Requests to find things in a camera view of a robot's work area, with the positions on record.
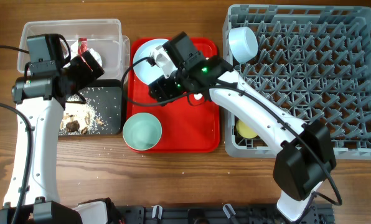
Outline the red strawberry snack wrapper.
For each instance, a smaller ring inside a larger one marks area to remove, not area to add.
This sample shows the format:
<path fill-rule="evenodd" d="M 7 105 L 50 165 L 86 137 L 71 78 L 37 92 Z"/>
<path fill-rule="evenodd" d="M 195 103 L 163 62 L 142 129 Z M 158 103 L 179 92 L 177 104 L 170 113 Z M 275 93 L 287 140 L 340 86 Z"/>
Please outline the red strawberry snack wrapper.
<path fill-rule="evenodd" d="M 82 53 L 88 50 L 88 39 L 87 38 L 79 38 L 78 39 L 78 54 L 81 55 Z"/>

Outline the yellow plastic cup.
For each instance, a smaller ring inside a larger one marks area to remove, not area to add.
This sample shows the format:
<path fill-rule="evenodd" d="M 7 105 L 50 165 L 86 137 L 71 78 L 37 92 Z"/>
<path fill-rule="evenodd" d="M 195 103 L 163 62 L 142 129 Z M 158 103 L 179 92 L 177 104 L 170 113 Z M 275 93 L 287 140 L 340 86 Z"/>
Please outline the yellow plastic cup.
<path fill-rule="evenodd" d="M 254 130 L 252 130 L 240 119 L 236 122 L 235 128 L 237 133 L 245 139 L 253 139 L 258 136 Z"/>

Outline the white napkin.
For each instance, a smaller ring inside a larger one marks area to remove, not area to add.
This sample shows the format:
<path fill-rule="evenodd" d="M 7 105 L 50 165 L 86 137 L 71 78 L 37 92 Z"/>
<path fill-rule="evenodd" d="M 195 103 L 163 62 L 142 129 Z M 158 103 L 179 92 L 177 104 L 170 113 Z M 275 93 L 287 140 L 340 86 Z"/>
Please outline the white napkin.
<path fill-rule="evenodd" d="M 102 66 L 101 55 L 98 52 L 96 52 L 94 49 L 87 48 L 87 50 L 93 55 L 94 59 L 98 62 L 98 64 Z M 78 42 L 77 41 L 74 42 L 70 46 L 70 51 L 71 51 L 71 59 L 73 59 L 74 57 L 78 55 Z"/>

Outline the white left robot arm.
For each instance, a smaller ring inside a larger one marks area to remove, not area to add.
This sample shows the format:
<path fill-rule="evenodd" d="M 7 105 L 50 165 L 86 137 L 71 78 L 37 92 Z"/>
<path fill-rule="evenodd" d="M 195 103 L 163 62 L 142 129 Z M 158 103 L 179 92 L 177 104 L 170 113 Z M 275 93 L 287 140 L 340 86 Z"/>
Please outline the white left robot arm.
<path fill-rule="evenodd" d="M 0 210 L 0 223 L 108 223 L 105 199 L 75 208 L 59 202 L 56 164 L 60 123 L 69 96 L 104 70 L 86 51 L 66 62 L 62 55 L 31 54 L 31 75 L 17 79 L 12 95 L 17 114 L 14 169 Z"/>

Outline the blue bowl with rice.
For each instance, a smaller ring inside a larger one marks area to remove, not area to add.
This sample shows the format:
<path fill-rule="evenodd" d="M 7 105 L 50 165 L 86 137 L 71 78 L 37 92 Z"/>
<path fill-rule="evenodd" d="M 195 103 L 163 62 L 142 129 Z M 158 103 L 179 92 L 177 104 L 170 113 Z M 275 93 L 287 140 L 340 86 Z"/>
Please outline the blue bowl with rice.
<path fill-rule="evenodd" d="M 249 27 L 231 29 L 228 40 L 232 55 L 238 63 L 248 62 L 258 54 L 257 38 Z"/>

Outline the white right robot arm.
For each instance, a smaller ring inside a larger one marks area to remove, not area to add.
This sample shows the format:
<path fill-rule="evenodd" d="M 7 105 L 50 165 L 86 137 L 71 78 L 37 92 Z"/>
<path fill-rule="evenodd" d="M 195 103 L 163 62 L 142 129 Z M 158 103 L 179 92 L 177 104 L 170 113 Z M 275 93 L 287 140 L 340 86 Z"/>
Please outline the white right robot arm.
<path fill-rule="evenodd" d="M 336 157 L 328 128 L 318 120 L 306 123 L 283 111 L 251 86 L 223 58 L 194 55 L 182 62 L 150 56 L 162 75 L 149 86 L 151 96 L 164 105 L 201 93 L 254 130 L 276 156 L 273 178 L 281 189 L 276 204 L 289 221 L 300 220 L 320 185 L 332 182 Z"/>

